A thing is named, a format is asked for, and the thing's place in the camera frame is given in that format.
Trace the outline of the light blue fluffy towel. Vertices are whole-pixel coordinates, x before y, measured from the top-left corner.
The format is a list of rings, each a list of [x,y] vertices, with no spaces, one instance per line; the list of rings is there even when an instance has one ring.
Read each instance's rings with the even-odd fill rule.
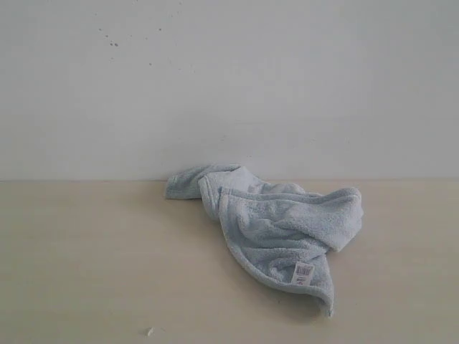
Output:
[[[321,195],[295,183],[268,183],[241,165],[212,164],[170,177],[165,197],[201,199],[250,276],[275,290],[314,297],[325,316],[333,315],[327,254],[341,251],[361,229],[358,189]]]

